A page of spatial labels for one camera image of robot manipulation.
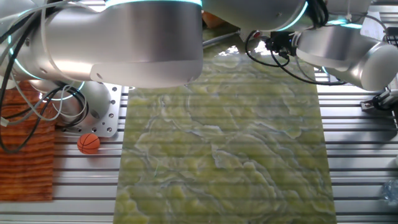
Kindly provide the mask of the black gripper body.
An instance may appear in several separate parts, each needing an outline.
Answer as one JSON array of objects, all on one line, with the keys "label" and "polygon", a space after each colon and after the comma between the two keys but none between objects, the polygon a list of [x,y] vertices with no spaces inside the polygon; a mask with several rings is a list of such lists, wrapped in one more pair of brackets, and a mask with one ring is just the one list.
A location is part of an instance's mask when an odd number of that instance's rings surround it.
[{"label": "black gripper body", "polygon": [[295,56],[295,47],[292,45],[294,33],[289,31],[281,31],[273,33],[273,51],[280,53],[285,52],[291,56]]}]

